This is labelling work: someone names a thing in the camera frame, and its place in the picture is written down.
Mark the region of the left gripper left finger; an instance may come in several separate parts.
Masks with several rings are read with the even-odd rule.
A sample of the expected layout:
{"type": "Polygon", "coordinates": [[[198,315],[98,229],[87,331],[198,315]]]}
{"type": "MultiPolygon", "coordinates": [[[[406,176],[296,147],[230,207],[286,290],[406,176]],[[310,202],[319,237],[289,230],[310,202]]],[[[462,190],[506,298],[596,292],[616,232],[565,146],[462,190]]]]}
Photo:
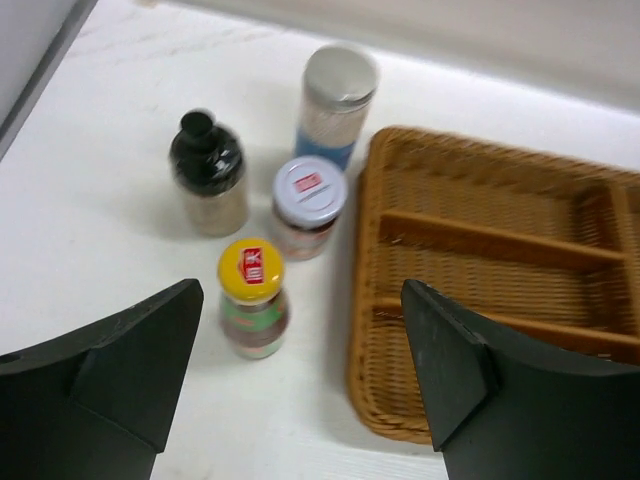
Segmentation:
{"type": "Polygon", "coordinates": [[[167,445],[203,290],[184,279],[1,357],[4,479],[148,479],[167,445]]]}

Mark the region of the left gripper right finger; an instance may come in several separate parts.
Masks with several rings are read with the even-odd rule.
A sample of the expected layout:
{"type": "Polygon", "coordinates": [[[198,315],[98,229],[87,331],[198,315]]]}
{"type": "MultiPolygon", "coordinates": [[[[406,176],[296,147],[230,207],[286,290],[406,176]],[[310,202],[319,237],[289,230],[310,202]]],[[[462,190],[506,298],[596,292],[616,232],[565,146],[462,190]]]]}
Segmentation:
{"type": "Polygon", "coordinates": [[[408,280],[401,305],[452,479],[635,479],[639,370],[559,348],[408,280]]]}

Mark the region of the yellow cap sauce bottle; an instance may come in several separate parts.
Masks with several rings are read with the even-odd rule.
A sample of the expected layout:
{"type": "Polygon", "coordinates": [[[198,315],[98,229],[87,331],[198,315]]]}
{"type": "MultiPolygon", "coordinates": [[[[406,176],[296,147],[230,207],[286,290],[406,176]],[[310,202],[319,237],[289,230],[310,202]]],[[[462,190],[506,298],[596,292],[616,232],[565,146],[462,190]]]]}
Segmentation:
{"type": "Polygon", "coordinates": [[[261,237],[237,240],[219,257],[220,324],[239,355],[263,359],[281,347],[290,319],[284,274],[280,252],[261,237]]]}

